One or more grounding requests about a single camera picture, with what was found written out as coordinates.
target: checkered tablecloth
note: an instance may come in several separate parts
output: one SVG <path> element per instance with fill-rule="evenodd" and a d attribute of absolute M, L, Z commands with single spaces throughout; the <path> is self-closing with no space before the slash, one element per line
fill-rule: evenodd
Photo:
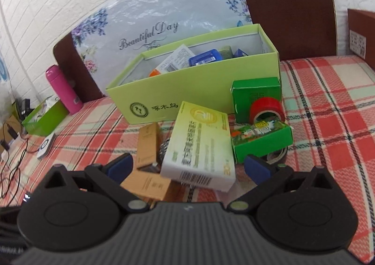
<path fill-rule="evenodd" d="M 295 141 L 287 164 L 296 171 L 310 171 L 314 165 L 329 169 L 359 217 L 350 250 L 368 261 L 375 247 L 375 73 L 355 56 L 326 57 L 283 61 L 281 78 L 284 108 Z M 173 122 L 160 126 L 164 138 L 169 137 Z M 106 164 L 125 152 L 136 156 L 138 130 L 139 125 L 129 125 L 110 98 L 86 103 L 56 129 L 59 135 L 47 158 L 38 161 L 35 155 L 25 156 L 13 203 L 20 203 L 25 191 L 32 191 L 54 163 L 82 170 L 93 162 Z M 42 140 L 30 137 L 29 150 L 35 150 Z M 11 152 L 11 167 L 25 148 L 20 139 L 16 144 L 19 149 Z M 236 172 L 237 182 L 230 193 L 183 188 L 178 200 L 189 197 L 195 202 L 220 199 L 227 203 L 254 186 L 241 166 Z M 1 205 L 10 201 L 17 181 L 18 175 Z"/>

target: green box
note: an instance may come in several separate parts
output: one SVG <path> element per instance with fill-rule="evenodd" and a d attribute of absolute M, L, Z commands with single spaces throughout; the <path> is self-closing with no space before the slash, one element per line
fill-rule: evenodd
<path fill-rule="evenodd" d="M 236 80 L 231 91 L 237 123 L 249 123 L 250 107 L 257 99 L 272 97 L 281 101 L 281 88 L 277 77 Z"/>
<path fill-rule="evenodd" d="M 41 117 L 41 119 L 32 121 L 33 117 L 42 109 L 44 102 L 45 100 L 22 122 L 22 125 L 31 135 L 48 136 L 69 114 L 67 108 L 63 105 L 61 100 L 59 100 Z"/>
<path fill-rule="evenodd" d="M 249 56 L 208 63 L 145 78 L 180 45 L 194 54 L 230 46 Z M 234 113 L 235 80 L 280 78 L 279 53 L 259 24 L 202 34 L 138 55 L 106 88 L 131 124 L 175 120 L 183 101 Z"/>
<path fill-rule="evenodd" d="M 265 123 L 267 123 L 266 120 L 256 123 L 252 127 L 255 126 L 259 129 L 259 132 L 264 132 L 264 129 L 268 127 L 267 125 L 262 127 L 262 125 Z M 293 143 L 291 127 L 280 121 L 278 121 L 278 123 L 282 124 L 281 128 L 275 130 L 274 132 L 267 133 L 264 136 L 260 136 L 259 138 L 255 138 L 247 142 L 245 141 L 243 143 L 236 141 L 235 137 L 238 137 L 238 132 L 243 133 L 251 126 L 245 126 L 237 131 L 234 131 L 232 133 L 232 147 L 236 156 L 236 162 L 243 163 L 243 160 L 249 154 L 261 157 L 291 145 Z"/>

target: pink bottle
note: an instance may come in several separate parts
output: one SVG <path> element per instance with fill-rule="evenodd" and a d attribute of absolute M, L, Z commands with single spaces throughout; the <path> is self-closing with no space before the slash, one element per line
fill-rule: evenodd
<path fill-rule="evenodd" d="M 82 109 L 82 101 L 69 85 L 63 72 L 57 65 L 52 65 L 46 70 L 46 78 L 71 115 Z"/>

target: yellow and white medicine box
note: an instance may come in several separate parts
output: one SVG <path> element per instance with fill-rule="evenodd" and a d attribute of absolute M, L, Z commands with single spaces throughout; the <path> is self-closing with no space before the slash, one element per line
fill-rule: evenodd
<path fill-rule="evenodd" d="M 183 101 L 160 175 L 227 192 L 236 180 L 228 115 Z"/>

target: dark brown headboard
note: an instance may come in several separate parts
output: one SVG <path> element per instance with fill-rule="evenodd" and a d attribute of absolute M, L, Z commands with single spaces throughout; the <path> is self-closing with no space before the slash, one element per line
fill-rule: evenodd
<path fill-rule="evenodd" d="M 333 0 L 247 0 L 254 23 L 260 23 L 280 53 L 280 60 L 336 55 Z M 53 50 L 64 74 L 75 81 L 83 102 L 102 97 L 68 34 Z"/>

